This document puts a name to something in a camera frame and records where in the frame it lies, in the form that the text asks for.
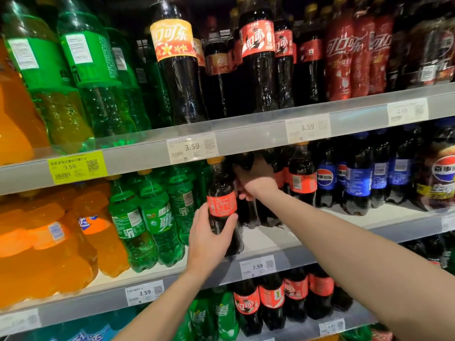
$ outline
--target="yellow price tag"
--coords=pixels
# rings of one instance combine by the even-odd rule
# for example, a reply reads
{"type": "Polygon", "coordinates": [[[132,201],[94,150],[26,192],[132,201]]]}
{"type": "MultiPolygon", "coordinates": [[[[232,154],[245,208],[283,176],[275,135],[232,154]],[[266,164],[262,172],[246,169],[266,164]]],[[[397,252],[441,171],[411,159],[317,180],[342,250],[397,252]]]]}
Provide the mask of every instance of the yellow price tag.
{"type": "Polygon", "coordinates": [[[66,184],[108,176],[102,151],[49,159],[54,184],[66,184]]]}

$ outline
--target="blue label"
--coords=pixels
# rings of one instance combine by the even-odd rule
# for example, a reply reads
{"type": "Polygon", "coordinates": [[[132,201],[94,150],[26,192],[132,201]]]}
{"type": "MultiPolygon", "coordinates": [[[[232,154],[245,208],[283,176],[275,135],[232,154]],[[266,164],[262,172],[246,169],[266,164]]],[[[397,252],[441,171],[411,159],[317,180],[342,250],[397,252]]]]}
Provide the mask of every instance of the blue label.
{"type": "Polygon", "coordinates": [[[346,166],[345,161],[341,161],[338,164],[337,168],[337,181],[340,183],[342,186],[346,186],[346,170],[348,167],[346,166]]]}
{"type": "Polygon", "coordinates": [[[411,177],[411,159],[392,159],[389,164],[389,183],[406,185],[411,177]]]}
{"type": "Polygon", "coordinates": [[[337,182],[335,165],[320,164],[316,177],[318,180],[318,189],[332,190],[337,182]]]}
{"type": "Polygon", "coordinates": [[[368,196],[371,192],[373,169],[350,169],[346,171],[345,191],[353,196],[368,196]]]}
{"type": "Polygon", "coordinates": [[[389,173],[389,163],[373,164],[373,182],[371,189],[384,189],[387,186],[387,174],[389,173]]]}
{"type": "Polygon", "coordinates": [[[88,336],[88,340],[89,341],[108,341],[108,340],[112,340],[113,337],[115,336],[115,334],[116,333],[111,329],[111,326],[108,324],[103,329],[101,329],[99,332],[90,334],[88,336]]]}

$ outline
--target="white price tag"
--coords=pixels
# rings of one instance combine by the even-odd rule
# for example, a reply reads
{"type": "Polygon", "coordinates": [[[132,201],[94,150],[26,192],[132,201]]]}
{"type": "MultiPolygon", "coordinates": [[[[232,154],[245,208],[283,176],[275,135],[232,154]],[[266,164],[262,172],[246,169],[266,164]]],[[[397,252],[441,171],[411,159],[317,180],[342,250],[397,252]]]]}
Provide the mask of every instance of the white price tag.
{"type": "Polygon", "coordinates": [[[345,330],[346,323],[344,322],[344,318],[339,318],[338,320],[319,324],[319,333],[322,337],[338,334],[344,332],[345,330]]]}
{"type": "Polygon", "coordinates": [[[214,132],[209,132],[170,139],[168,152],[171,164],[217,157],[217,138],[214,132]]]}
{"type": "Polygon", "coordinates": [[[332,136],[330,114],[311,115],[286,120],[287,143],[325,139],[332,136]]]}
{"type": "Polygon", "coordinates": [[[455,229],[455,213],[443,216],[441,219],[441,224],[442,224],[441,233],[453,231],[455,229]]]}
{"type": "Polygon", "coordinates": [[[0,337],[41,327],[38,309],[0,315],[0,337]]]}
{"type": "Polygon", "coordinates": [[[251,279],[256,276],[276,273],[275,257],[273,255],[255,258],[253,260],[240,262],[242,279],[251,279]]]}
{"type": "Polygon", "coordinates": [[[389,127],[428,120],[427,98],[388,103],[389,127]]]}
{"type": "Polygon", "coordinates": [[[125,288],[128,306],[154,301],[163,293],[164,284],[162,280],[125,288]]]}

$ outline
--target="price tag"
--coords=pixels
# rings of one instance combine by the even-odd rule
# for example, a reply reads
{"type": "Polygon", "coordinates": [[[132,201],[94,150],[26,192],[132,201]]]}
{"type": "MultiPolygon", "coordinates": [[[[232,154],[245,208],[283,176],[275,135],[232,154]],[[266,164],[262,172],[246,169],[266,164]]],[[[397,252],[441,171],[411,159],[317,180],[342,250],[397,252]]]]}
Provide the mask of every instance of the price tag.
{"type": "Polygon", "coordinates": [[[100,177],[106,177],[106,164],[102,151],[49,159],[50,174],[54,184],[66,184],[100,177]]]}
{"type": "Polygon", "coordinates": [[[276,273],[275,257],[273,255],[240,262],[242,279],[251,279],[256,276],[276,273]]]}
{"type": "Polygon", "coordinates": [[[41,327],[38,309],[0,315],[0,337],[41,327]]]}
{"type": "Polygon", "coordinates": [[[389,127],[428,120],[427,98],[388,103],[389,127]]]}
{"type": "Polygon", "coordinates": [[[154,301],[163,294],[163,292],[164,284],[162,280],[125,288],[128,306],[154,301]]]}
{"type": "Polygon", "coordinates": [[[443,216],[441,219],[442,232],[449,232],[455,229],[455,213],[443,216]]]}
{"type": "Polygon", "coordinates": [[[330,114],[311,115],[286,120],[287,143],[325,139],[332,136],[330,114]]]}
{"type": "Polygon", "coordinates": [[[338,320],[319,324],[319,333],[322,337],[338,334],[344,332],[345,330],[346,323],[344,322],[344,318],[339,318],[338,320]]]}
{"type": "Polygon", "coordinates": [[[217,138],[214,132],[209,132],[170,139],[168,152],[171,164],[217,157],[217,138]]]}

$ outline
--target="green label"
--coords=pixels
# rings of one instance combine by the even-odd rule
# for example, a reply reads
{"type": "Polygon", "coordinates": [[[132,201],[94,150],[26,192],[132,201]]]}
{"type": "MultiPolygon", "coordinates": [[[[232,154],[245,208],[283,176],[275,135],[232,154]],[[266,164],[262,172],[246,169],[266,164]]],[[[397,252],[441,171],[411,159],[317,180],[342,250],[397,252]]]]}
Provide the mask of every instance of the green label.
{"type": "Polygon", "coordinates": [[[118,70],[108,39],[90,31],[60,38],[78,87],[85,84],[118,85],[118,70]]]}
{"type": "Polygon", "coordinates": [[[133,212],[112,216],[118,236],[121,239],[130,239],[139,236],[145,231],[145,224],[139,209],[133,212]]]}
{"type": "Polygon", "coordinates": [[[170,229],[173,225],[171,206],[167,204],[163,208],[151,208],[142,210],[147,230],[156,235],[170,229]]]}
{"type": "Polygon", "coordinates": [[[136,75],[131,64],[125,59],[123,51],[119,47],[112,47],[112,52],[115,57],[115,62],[118,68],[118,77],[125,87],[139,87],[136,75]]]}
{"type": "Polygon", "coordinates": [[[70,70],[58,43],[38,38],[15,38],[8,39],[6,45],[31,92],[73,87],[70,70]]]}
{"type": "Polygon", "coordinates": [[[169,195],[169,198],[171,199],[171,205],[175,215],[194,216],[195,206],[193,192],[191,190],[182,195],[169,195]]]}

